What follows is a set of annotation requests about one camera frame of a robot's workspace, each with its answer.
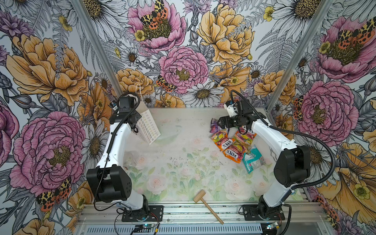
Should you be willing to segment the orange Fox's fruits candy bag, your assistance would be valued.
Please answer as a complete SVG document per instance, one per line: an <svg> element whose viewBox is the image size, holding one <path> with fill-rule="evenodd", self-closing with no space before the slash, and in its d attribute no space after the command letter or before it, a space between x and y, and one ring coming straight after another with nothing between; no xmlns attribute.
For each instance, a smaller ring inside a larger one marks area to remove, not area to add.
<svg viewBox="0 0 376 235"><path fill-rule="evenodd" d="M215 143L215 145L220 149L220 151L224 151L229 148L233 143L234 139L228 137L228 133L225 130L220 130L214 133L211 136L211 140Z"/></svg>

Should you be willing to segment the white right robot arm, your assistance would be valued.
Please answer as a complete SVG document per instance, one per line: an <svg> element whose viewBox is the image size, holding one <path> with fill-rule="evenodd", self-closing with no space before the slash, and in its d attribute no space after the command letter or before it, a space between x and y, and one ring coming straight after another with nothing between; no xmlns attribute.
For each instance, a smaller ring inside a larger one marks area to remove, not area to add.
<svg viewBox="0 0 376 235"><path fill-rule="evenodd" d="M281 211L282 204L294 191L293 187L310 176L309 148L298 146L275 130L266 116L257 112L247 101L228 101L224 104L228 116L221 117L218 125L224 129L245 126L257 137L263 139L276 154L274 166L276 181L271 188L259 198L258 216L270 218Z"/></svg>

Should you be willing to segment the white flower-print paper bag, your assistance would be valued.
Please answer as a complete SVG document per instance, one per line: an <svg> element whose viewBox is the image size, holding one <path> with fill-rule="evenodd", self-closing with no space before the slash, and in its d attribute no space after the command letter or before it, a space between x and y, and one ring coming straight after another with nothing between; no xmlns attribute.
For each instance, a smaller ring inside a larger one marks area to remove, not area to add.
<svg viewBox="0 0 376 235"><path fill-rule="evenodd" d="M141 86L136 86L136 94L140 97L140 104L137 107L136 111L142 116L138 122L136 127L138 128L139 132L138 135L149 145L154 143L161 135L155 120L144 103L144 98L141 91Z"/></svg>

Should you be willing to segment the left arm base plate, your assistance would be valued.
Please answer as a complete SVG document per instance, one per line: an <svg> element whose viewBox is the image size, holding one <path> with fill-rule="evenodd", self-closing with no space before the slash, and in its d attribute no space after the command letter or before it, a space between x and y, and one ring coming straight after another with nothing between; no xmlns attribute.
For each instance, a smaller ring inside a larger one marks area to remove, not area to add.
<svg viewBox="0 0 376 235"><path fill-rule="evenodd" d="M149 206L148 210L125 211L122 214L122 222L162 222L164 206Z"/></svg>

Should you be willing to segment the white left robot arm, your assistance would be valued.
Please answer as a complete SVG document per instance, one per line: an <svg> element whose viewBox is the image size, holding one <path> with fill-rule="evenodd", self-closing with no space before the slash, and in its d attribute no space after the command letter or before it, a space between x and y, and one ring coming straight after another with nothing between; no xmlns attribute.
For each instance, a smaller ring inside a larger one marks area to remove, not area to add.
<svg viewBox="0 0 376 235"><path fill-rule="evenodd" d="M132 180L124 167L126 143L132 132L137 133L141 115L137 108L141 98L126 92L117 99L117 109L110 117L109 139L97 166L88 169L86 178L94 202L122 208L131 218L145 221L149 215L146 197L132 189Z"/></svg>

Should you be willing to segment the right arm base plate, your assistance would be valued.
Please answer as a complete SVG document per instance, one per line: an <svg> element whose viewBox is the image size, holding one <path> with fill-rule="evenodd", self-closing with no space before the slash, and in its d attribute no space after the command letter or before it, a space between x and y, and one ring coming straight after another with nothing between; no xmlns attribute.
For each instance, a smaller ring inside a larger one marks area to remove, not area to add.
<svg viewBox="0 0 376 235"><path fill-rule="evenodd" d="M264 204L246 204L241 206L239 213L244 216L246 221L285 220L281 206L270 208Z"/></svg>

